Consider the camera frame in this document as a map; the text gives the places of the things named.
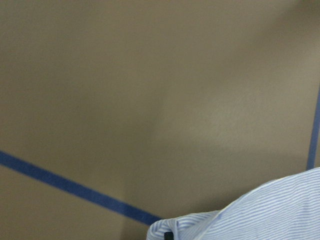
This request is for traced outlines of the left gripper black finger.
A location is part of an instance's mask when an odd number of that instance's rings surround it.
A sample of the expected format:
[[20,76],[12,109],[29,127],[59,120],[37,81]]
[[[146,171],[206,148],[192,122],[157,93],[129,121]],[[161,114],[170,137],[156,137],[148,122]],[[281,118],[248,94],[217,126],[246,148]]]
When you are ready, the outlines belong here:
[[165,232],[164,233],[164,240],[174,240],[174,233],[173,232]]

